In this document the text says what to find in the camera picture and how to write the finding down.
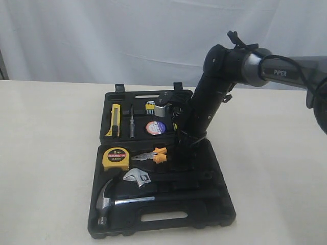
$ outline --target tape measure label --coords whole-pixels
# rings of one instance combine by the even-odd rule
[[[120,162],[126,157],[126,153],[120,149],[114,149],[108,153],[108,160],[110,162]]]

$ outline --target piper logo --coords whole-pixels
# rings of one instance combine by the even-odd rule
[[[285,70],[274,70],[274,75],[275,76],[286,77],[286,71]]]

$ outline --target robotic arm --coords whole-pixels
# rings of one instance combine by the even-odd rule
[[[162,96],[156,101],[157,108],[168,102],[180,108],[174,120],[179,128],[179,145],[184,150],[206,136],[216,111],[221,103],[231,99],[228,93],[237,83],[261,87],[274,81],[307,89],[307,107],[314,109],[320,127],[327,134],[327,56],[272,55],[257,44],[244,44],[237,32],[230,31],[227,35],[236,46],[227,49],[217,44],[210,49],[204,60],[203,75],[186,104],[174,104]]]

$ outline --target wrench head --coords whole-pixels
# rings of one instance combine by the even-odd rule
[[[135,181],[137,183],[137,185],[139,186],[139,188],[141,188],[143,185],[151,182],[149,174],[138,168],[132,168],[130,171],[128,171],[123,176],[123,180]]]

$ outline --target black tool case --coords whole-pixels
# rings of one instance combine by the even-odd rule
[[[173,93],[179,93],[185,99],[192,96],[190,90],[183,90],[181,83],[174,84]],[[100,130],[101,145],[98,148],[96,168],[94,174],[91,204],[88,219],[88,231],[95,239],[106,236],[132,235],[137,231],[158,230],[177,227],[194,227],[197,229],[206,226],[229,226],[235,220],[236,213],[231,202],[223,175],[218,165],[217,158],[209,140],[202,140],[194,152],[187,159],[174,157],[176,132],[172,124],[172,116],[165,118],[146,114],[145,104],[155,100],[162,91],[125,92],[124,85],[116,84],[116,91],[105,95],[102,123]],[[121,105],[121,135],[119,138],[105,136],[110,128],[112,104]],[[131,119],[131,105],[134,108],[135,138],[130,138],[129,122]],[[161,135],[151,135],[145,130],[150,121],[161,121],[167,127]],[[102,165],[103,154],[112,147],[122,147],[129,152],[129,158],[144,152],[151,152],[155,147],[167,147],[169,156],[167,162],[156,164],[153,160],[129,160],[129,169],[139,168],[153,175],[163,176],[161,181],[146,184],[139,188],[136,182],[124,181],[123,175],[127,171],[119,168],[110,168],[104,171]],[[165,181],[165,174],[185,172],[210,172],[211,178],[206,180],[188,180],[181,178],[178,181]],[[107,215],[107,225],[98,225],[99,214],[96,202],[102,187],[110,179],[115,179],[114,185],[105,191],[106,197],[113,200],[149,197],[164,195],[167,200],[152,202],[135,202],[113,206]],[[198,198],[196,193],[207,190],[217,191],[215,198]],[[180,200],[169,201],[170,195]],[[154,221],[142,221],[144,214],[183,211],[185,218],[174,218]]]

